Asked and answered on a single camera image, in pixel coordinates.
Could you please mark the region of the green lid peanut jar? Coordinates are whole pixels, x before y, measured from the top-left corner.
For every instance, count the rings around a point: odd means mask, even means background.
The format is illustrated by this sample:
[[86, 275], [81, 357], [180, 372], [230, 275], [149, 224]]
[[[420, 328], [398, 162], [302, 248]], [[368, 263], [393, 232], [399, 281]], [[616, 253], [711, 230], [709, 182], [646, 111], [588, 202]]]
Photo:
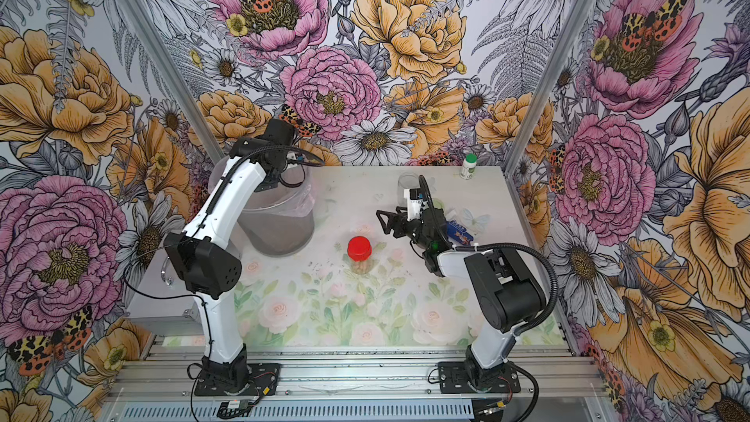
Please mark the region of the green lid peanut jar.
[[398, 206], [406, 207], [409, 201], [408, 190], [419, 189], [419, 177], [417, 174], [412, 172], [404, 172], [398, 177], [398, 185], [396, 185], [396, 201]]

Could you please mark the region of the red lid peanut jar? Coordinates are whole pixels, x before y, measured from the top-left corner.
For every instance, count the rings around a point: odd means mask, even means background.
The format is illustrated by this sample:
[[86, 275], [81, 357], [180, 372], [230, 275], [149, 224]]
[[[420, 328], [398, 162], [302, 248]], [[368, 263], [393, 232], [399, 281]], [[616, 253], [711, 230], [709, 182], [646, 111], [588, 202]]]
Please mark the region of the red lid peanut jar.
[[365, 236], [355, 236], [347, 247], [347, 256], [350, 259], [352, 270], [355, 274], [368, 274], [371, 265], [369, 259], [372, 255], [372, 245]]

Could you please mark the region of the mesh bin with pink bag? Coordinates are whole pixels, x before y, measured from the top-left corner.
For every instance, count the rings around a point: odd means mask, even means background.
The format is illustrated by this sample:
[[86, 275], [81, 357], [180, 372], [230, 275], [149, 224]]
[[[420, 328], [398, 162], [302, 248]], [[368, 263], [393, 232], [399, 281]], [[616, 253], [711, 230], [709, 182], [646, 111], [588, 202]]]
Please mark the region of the mesh bin with pink bag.
[[312, 178], [301, 166], [286, 168], [280, 183], [269, 191], [256, 191], [265, 172], [258, 164], [246, 165], [230, 179], [234, 160], [219, 161], [209, 179], [212, 191], [199, 211], [199, 220], [187, 228], [200, 240], [210, 240], [231, 252], [235, 227], [259, 253], [281, 257], [302, 249], [314, 232]]

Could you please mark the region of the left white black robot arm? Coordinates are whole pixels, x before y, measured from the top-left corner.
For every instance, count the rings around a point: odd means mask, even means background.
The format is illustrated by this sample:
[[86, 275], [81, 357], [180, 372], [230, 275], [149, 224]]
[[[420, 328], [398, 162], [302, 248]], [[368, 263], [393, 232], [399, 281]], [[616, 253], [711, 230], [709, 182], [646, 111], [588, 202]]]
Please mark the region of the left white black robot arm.
[[234, 312], [242, 265], [230, 251], [230, 236], [251, 195], [279, 183], [294, 138], [291, 124], [274, 119], [261, 136], [237, 140], [195, 218], [164, 238], [168, 258], [197, 305], [205, 337], [199, 379], [210, 389], [238, 394], [250, 382]]

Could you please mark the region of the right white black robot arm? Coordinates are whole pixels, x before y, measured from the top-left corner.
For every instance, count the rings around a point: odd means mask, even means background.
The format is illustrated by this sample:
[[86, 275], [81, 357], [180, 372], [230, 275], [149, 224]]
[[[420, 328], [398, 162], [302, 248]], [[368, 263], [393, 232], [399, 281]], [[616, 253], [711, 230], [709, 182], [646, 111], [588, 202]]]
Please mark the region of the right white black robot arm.
[[454, 382], [473, 393], [515, 392], [510, 354], [520, 336], [542, 324], [554, 310], [559, 286], [554, 270], [537, 250], [515, 242], [458, 245], [447, 236], [443, 211], [428, 207], [410, 215], [405, 207], [378, 210], [385, 234], [408, 238], [423, 249], [427, 269], [438, 277], [468, 279], [484, 317], [468, 346], [464, 369]]

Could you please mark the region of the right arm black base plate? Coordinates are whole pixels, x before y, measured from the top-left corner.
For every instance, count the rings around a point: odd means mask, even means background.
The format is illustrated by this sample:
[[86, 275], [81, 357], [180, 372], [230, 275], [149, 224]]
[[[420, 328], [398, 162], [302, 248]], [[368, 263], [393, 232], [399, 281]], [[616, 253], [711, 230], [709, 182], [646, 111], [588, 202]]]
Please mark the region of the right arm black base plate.
[[437, 364], [437, 382], [441, 394], [509, 395], [521, 391], [518, 374], [510, 365], [491, 369], [468, 361], [441, 361]]

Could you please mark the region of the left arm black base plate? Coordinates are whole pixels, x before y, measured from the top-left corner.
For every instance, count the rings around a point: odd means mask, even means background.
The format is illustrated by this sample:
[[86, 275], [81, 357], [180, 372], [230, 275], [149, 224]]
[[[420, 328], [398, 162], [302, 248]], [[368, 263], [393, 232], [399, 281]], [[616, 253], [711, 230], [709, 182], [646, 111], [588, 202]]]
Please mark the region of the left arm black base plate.
[[224, 365], [205, 361], [193, 394], [204, 398], [273, 396], [277, 392], [280, 370], [278, 363]]

